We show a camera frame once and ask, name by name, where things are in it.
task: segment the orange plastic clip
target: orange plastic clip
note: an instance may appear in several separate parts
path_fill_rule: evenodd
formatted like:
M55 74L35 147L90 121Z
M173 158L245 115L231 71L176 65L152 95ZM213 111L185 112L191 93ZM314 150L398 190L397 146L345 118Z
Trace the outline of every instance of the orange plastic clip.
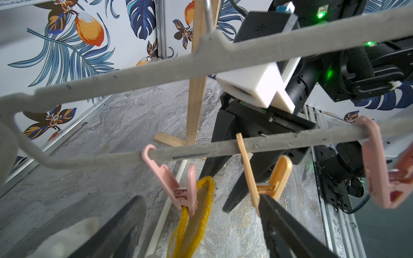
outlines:
M258 194L268 194L278 201L287 185L292 170L291 159L285 155L278 158L268 183L257 183Z
M287 184L292 170L292 162L289 157L281 155L278 158L276 165L271 173L268 183L256 183L252 173L251 164L248 159L247 151L244 146L244 141L241 133L236 134L238 147L240 148L241 156L244 161L244 174L247 180L248 190L251 195L251 202L255 208L257 215L260 216L258 205L259 195L268 194L278 201L281 197L282 191Z

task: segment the wooden base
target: wooden base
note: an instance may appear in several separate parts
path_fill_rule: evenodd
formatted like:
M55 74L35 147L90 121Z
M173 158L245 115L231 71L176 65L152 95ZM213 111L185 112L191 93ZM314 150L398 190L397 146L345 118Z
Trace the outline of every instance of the wooden base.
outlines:
M154 141L161 143L161 144L165 144L168 147L185 146L185 140L169 135L167 133L157 133L154 136Z

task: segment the metal hook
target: metal hook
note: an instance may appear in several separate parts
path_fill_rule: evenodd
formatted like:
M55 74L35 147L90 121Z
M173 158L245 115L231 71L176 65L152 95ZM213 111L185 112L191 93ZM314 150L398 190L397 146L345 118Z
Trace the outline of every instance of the metal hook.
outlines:
M214 31L214 19L212 18L211 0L204 0L204 14L207 33Z

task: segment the marble surface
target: marble surface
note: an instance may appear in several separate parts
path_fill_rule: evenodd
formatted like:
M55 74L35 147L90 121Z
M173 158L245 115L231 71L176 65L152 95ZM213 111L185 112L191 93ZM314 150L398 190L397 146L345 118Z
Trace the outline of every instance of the marble surface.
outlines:
M221 106L219 84L208 79L202 106L198 143L209 142ZM166 132L185 137L188 81L119 94L106 109L80 129L52 156L76 157L142 150L152 138ZM200 173L204 161L190 160ZM180 162L167 165L176 173ZM222 206L242 172L241 157L233 156L215 176L214 206L206 234L194 257L268 257L261 222L249 196L230 214ZM98 217L107 222L127 201L145 197L147 214L134 257L142 258L166 201L147 167L53 170L35 168L0 199L0 257L24 257L50 235L76 222ZM293 173L280 203L320 241L325 242L311 157ZM156 254L165 257L171 232L179 221L174 206L158 242Z

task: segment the hanger bar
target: hanger bar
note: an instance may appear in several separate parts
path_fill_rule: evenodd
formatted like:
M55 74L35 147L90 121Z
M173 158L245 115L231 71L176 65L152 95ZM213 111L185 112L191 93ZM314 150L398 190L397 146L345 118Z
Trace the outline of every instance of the hanger bar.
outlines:
M214 31L202 36L194 54L39 88L34 95L3 96L0 115L46 112L58 104L402 38L413 35L412 24L413 7L403 7L239 43Z
M383 137L405 135L413 133L413 119L395 118L378 123ZM124 164L145 164L141 151L123 152L108 155L83 156L72 159L61 159L44 154L39 147L26 136L14 131L19 146L38 163L53 169L79 169L84 167L111 167ZM358 125L349 125L329 130L313 129L298 133L281 133L266 137L245 138L247 152L274 151L280 149L295 149L308 146L317 146L328 143L350 142L369 137L367 129ZM212 142L182 147L168 147L154 149L148 152L151 159L158 163L178 161L202 157L218 157L239 154L236 140Z

